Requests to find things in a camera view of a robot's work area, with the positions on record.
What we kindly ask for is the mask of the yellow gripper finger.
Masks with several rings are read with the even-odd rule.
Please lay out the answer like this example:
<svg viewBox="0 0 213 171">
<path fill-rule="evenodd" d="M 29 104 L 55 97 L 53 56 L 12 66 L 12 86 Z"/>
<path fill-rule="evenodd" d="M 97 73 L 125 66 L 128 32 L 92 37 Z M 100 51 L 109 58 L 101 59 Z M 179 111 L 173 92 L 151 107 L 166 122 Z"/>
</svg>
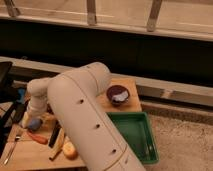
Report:
<svg viewBox="0 0 213 171">
<path fill-rule="evenodd" d="M 30 120 L 31 120 L 30 115 L 27 112 L 25 112 L 21 121 L 21 127 L 26 128 Z"/>
</svg>

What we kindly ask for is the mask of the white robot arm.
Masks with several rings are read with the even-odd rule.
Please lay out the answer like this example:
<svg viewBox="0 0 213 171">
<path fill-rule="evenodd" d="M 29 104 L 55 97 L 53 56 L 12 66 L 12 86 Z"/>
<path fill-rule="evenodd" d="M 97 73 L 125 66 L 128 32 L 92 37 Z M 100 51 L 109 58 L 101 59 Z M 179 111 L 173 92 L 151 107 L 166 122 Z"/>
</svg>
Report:
<svg viewBox="0 0 213 171">
<path fill-rule="evenodd" d="M 89 171 L 146 171 L 96 97 L 110 83 L 110 70 L 100 62 L 33 79 L 23 124 L 50 108 Z"/>
</svg>

